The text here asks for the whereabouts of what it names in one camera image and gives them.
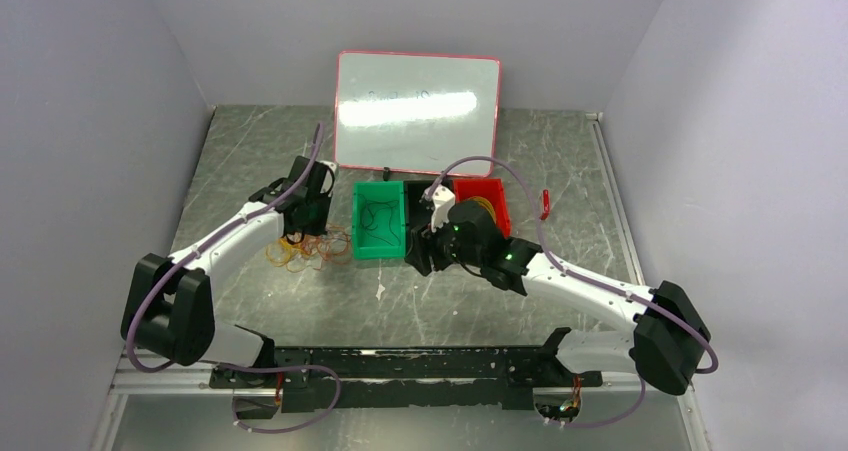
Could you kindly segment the black plastic bin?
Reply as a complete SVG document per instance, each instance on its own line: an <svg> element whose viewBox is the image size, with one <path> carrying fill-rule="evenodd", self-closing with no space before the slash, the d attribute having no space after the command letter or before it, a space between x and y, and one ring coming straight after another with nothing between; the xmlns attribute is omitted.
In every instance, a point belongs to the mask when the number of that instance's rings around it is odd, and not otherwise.
<svg viewBox="0 0 848 451"><path fill-rule="evenodd" d="M449 188L453 192L451 182L448 182L447 185L440 185ZM432 186L432 181L407 180L403 182L407 238L412 238L421 230L430 230L430 217L433 209L433 205L430 201L433 193L431 190ZM451 227L452 224L450 223L449 218L449 222L436 232L447 231L450 230Z"/></svg>

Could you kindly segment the green plastic bin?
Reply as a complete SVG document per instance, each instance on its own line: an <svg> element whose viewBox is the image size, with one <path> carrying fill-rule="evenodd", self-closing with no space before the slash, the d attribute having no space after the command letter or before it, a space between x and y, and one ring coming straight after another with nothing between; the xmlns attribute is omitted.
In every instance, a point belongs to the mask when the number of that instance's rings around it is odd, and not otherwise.
<svg viewBox="0 0 848 451"><path fill-rule="evenodd" d="M403 258L406 252L406 216L402 182L356 182L352 197L354 258Z"/></svg>

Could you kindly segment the red plastic bin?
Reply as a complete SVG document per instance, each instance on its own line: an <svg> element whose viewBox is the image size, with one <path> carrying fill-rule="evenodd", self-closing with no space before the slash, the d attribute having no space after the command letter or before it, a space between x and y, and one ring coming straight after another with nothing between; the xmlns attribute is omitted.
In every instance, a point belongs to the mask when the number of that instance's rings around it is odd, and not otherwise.
<svg viewBox="0 0 848 451"><path fill-rule="evenodd" d="M500 178L455 179L453 192L459 202L472 201L480 204L492 217L502 234L505 237L511 235L511 219Z"/></svg>

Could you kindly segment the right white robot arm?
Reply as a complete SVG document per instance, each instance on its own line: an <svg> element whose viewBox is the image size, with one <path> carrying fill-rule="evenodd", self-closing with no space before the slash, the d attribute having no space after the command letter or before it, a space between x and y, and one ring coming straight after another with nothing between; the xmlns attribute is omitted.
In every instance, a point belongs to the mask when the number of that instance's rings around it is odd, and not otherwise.
<svg viewBox="0 0 848 451"><path fill-rule="evenodd" d="M410 227L405 260L424 276L469 267L497 289L556 301L608 325L607 332L572 331L541 356L540 373L550 384L613 371L679 396L696 375L717 369L708 328L681 286L626 283L568 263L537 243L504 236L475 202Z"/></svg>

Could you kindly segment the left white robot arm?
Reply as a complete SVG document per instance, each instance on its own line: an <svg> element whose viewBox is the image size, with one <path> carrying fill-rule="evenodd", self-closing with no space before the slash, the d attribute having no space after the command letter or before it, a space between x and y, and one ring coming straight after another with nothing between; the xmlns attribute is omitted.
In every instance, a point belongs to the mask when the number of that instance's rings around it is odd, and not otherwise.
<svg viewBox="0 0 848 451"><path fill-rule="evenodd" d="M254 192L239 211L200 241L135 266L120 334L168 365L225 363L261 387L277 371L274 341L215 317L216 288L260 249L291 235L326 232L337 166L304 156L288 176Z"/></svg>

